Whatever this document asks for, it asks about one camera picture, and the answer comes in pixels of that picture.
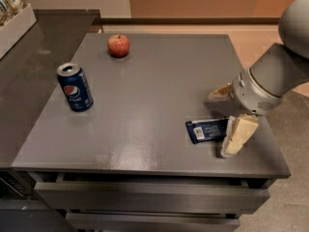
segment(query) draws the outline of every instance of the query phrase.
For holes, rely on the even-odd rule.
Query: apple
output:
[[[113,57],[125,57],[129,50],[129,40],[125,35],[112,35],[108,38],[107,47]]]

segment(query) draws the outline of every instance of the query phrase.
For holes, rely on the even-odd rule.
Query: gray countertop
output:
[[[290,171],[265,117],[245,149],[219,159],[221,142],[193,145],[185,122],[238,115],[208,94],[241,70],[222,35],[128,35],[130,53],[109,56],[108,35],[87,34],[73,57],[95,104],[70,111],[55,89],[18,153],[15,169],[287,178]]]
[[[11,167],[99,11],[36,11],[37,23],[0,60],[0,168]]]

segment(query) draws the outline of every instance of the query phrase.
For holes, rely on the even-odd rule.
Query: drawer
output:
[[[55,182],[37,182],[35,191],[54,209],[110,212],[243,214],[253,213],[269,198],[266,189],[221,179],[117,178],[57,178]]]
[[[232,232],[238,219],[219,217],[175,217],[142,214],[67,214],[67,221],[76,229],[116,230],[117,232]]]

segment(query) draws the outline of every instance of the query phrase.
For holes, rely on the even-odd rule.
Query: floor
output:
[[[105,33],[228,34],[244,67],[250,67],[273,43],[277,26],[104,25]],[[276,181],[270,199],[254,215],[241,216],[237,232],[309,231],[309,83],[290,92],[267,115],[292,177]]]

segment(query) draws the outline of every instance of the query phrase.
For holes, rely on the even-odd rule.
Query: soda can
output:
[[[93,105],[94,100],[90,93],[86,74],[78,65],[74,63],[61,65],[57,69],[57,79],[71,110],[82,112]]]

